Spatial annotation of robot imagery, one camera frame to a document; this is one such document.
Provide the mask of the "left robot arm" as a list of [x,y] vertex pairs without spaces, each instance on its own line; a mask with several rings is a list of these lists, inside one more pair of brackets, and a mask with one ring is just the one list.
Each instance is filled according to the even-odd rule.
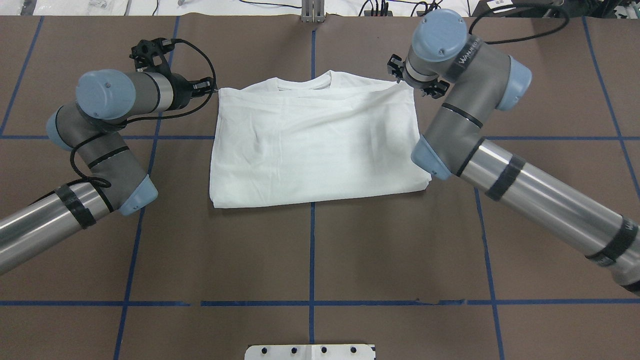
[[1,221],[1,273],[6,274],[113,212],[128,216],[158,198],[158,190],[121,136],[137,121],[158,120],[190,100],[209,100],[215,74],[187,80],[168,71],[88,71],[75,100],[47,121],[51,142],[69,153],[76,179]]

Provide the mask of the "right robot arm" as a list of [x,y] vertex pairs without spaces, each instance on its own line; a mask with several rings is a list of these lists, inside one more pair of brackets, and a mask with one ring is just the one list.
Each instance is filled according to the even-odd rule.
[[482,134],[495,111],[511,110],[528,91],[529,68],[473,34],[457,12],[436,9],[420,19],[407,56],[392,55],[387,71],[423,95],[443,99],[411,151],[419,169],[443,181],[464,180],[546,228],[638,296],[638,222]]

